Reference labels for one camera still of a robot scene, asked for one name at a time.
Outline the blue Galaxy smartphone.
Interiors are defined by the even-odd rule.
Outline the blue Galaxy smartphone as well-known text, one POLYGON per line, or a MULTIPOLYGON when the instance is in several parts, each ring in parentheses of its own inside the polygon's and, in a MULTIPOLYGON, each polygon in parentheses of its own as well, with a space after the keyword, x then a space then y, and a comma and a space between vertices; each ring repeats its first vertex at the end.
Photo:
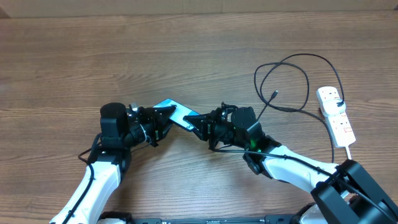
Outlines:
POLYGON ((174 101, 171 98, 167 98, 164 101, 154 105, 154 108, 164 108, 168 106, 175 106, 175 111, 172 116, 169 118, 173 123, 180 126, 184 130, 188 132, 192 132, 194 130, 194 126, 192 126, 189 122, 183 119, 184 116, 196 116, 199 115, 196 111, 191 110, 190 108, 174 101))

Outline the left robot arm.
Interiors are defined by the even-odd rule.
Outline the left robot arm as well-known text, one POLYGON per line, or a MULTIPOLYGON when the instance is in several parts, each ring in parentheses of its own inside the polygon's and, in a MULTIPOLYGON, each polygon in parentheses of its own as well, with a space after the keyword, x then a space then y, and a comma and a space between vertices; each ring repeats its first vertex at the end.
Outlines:
POLYGON ((175 105, 127 108, 108 103, 100 109, 101 132, 89 156, 86 172, 74 194, 50 223, 97 223, 111 194, 119 187, 132 159, 131 149, 143 142, 156 147, 172 126, 175 105))

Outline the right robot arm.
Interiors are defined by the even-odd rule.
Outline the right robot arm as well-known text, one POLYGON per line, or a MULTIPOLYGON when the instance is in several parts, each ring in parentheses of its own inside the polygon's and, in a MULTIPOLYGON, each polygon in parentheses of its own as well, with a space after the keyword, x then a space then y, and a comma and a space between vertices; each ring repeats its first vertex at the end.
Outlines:
POLYGON ((397 223, 397 205, 358 162, 338 165, 292 152, 263 132, 251 107, 223 105, 183 119, 210 150, 223 152, 217 148, 222 142, 227 153, 243 154, 255 174, 310 193, 315 203, 295 217, 297 223, 397 223))

